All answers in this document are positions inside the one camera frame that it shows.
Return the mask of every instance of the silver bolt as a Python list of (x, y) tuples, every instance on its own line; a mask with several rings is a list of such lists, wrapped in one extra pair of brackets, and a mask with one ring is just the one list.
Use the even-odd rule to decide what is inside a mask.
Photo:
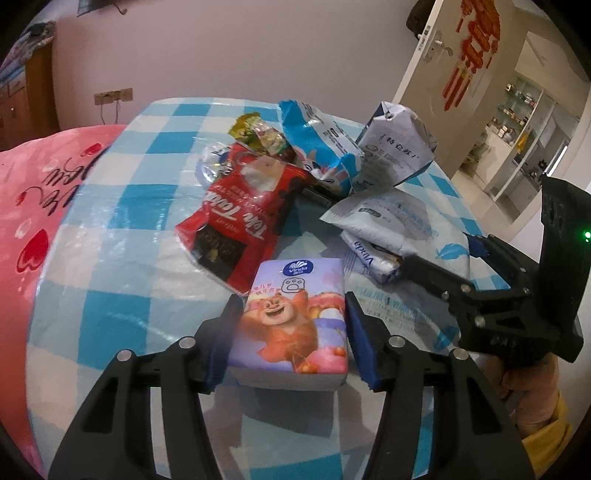
[(456, 357), (458, 360), (468, 360), (468, 352), (466, 352), (463, 348), (456, 348), (453, 351), (453, 356)]
[(192, 348), (195, 346), (195, 338), (183, 337), (178, 341), (178, 346), (180, 348)]
[(131, 358), (131, 350), (121, 350), (117, 354), (117, 360), (119, 360), (119, 362), (126, 362), (130, 358)]
[(393, 346), (394, 348), (402, 348), (406, 343), (406, 340), (404, 340), (404, 338), (402, 338), (399, 335), (392, 335), (388, 339), (388, 343), (390, 344), (390, 346)]

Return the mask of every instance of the pink blanket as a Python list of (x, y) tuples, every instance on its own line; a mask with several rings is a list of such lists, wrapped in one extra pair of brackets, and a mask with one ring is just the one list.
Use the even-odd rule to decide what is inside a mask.
[(0, 420), (38, 471), (25, 354), (41, 267), (76, 191), (124, 128), (76, 128), (0, 153)]

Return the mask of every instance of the yellow sleeve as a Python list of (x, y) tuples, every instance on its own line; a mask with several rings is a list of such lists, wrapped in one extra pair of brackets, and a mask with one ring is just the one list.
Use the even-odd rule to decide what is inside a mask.
[(573, 433), (573, 426), (567, 419), (567, 406), (562, 395), (550, 418), (541, 430), (523, 439), (523, 445), (534, 467), (536, 478), (541, 477), (566, 447)]

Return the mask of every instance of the red heart print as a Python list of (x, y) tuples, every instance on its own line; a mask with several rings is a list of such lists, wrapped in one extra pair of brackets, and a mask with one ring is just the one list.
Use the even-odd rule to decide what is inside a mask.
[(27, 191), (25, 190), (24, 192), (21, 192), (18, 197), (17, 197), (17, 201), (15, 202), (17, 204), (17, 207), (25, 200), (25, 197), (27, 196)]
[(47, 232), (42, 228), (33, 238), (29, 240), (17, 259), (17, 272), (23, 273), (27, 268), (36, 270), (45, 261), (49, 250), (49, 238)]
[(91, 156), (91, 155), (96, 155), (98, 152), (101, 151), (102, 148), (103, 148), (103, 146), (100, 143), (95, 143), (94, 145), (91, 145), (86, 150), (84, 150), (80, 154), (80, 156), (81, 157), (88, 157), (88, 156)]

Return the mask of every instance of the checkered tablecloth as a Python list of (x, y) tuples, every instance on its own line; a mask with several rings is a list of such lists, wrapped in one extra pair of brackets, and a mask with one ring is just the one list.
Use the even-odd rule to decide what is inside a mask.
[[(100, 159), (54, 240), (38, 287), (27, 351), (27, 397), (45, 468), (78, 406), (102, 369), (123, 348), (162, 351), (217, 316), (230, 292), (197, 271), (173, 228), (199, 208), (196, 155), (226, 133), (237, 116), (257, 111), (281, 129), (276, 105), (230, 99), (174, 98), (152, 103)], [(336, 119), (354, 138), (361, 125)], [(481, 233), (436, 164), (402, 187), (458, 228)], [(341, 257), (346, 287), (367, 313), (388, 321), (419, 347), (449, 351), (457, 325), (447, 306), (410, 284), (378, 288), (338, 238), (319, 221), (324, 209), (298, 199), (275, 256)], [(504, 282), (480, 259), (471, 276), (483, 289)], [(227, 375), (202, 396), (213, 450), (225, 478), (313, 480), (360, 478), (381, 415), (383, 394), (371, 393), (352, 365), (336, 393), (240, 387)], [(152, 436), (159, 473), (167, 473), (157, 389)], [(430, 455), (431, 395), (426, 390), (415, 473)]]

